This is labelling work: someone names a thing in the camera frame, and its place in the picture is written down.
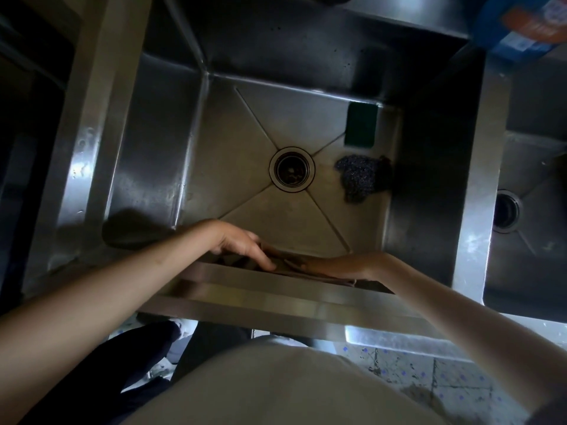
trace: green sponge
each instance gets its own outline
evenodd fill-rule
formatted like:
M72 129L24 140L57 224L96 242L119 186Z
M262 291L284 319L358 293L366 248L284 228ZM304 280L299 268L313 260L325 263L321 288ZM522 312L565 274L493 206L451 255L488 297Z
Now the green sponge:
M371 148L374 146L378 106L351 102L346 115L345 146Z

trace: drain strainer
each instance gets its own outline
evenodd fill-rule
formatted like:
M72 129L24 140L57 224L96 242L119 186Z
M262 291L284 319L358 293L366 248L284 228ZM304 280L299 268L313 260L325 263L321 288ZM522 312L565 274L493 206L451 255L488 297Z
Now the drain strainer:
M514 231L520 221L522 208L522 201L516 194L506 189L499 190L496 195L492 221L494 231L502 234Z
M303 191L315 177L315 163L311 156L298 147L278 151L270 161L270 178L282 191Z

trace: forearm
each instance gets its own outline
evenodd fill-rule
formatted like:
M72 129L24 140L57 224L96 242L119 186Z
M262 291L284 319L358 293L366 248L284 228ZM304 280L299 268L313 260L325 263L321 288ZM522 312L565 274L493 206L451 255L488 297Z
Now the forearm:
M26 412L140 305L213 247L215 235L207 223L197 224L3 316L0 408Z
M379 280L494 376L529 411L567 393L567 353L524 326L416 271L377 254Z

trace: hand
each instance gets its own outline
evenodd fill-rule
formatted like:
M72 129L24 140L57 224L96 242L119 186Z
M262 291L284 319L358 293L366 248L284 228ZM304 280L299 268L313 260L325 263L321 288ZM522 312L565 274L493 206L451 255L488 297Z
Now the hand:
M209 225L215 231L214 246L210 249L212 253L216 255L223 252L236 253L252 258L263 270L276 269L276 265L262 251L260 238L253 232L220 220L207 220L199 223Z
M343 255L336 258L304 257L303 271L337 279L373 280L372 269L379 264L382 253Z

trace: beige shirt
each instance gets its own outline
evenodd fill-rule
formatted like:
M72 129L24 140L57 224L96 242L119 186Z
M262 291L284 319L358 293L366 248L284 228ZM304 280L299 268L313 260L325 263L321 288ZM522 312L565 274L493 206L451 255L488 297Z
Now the beige shirt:
M210 359L124 424L441 424L344 357L248 343Z

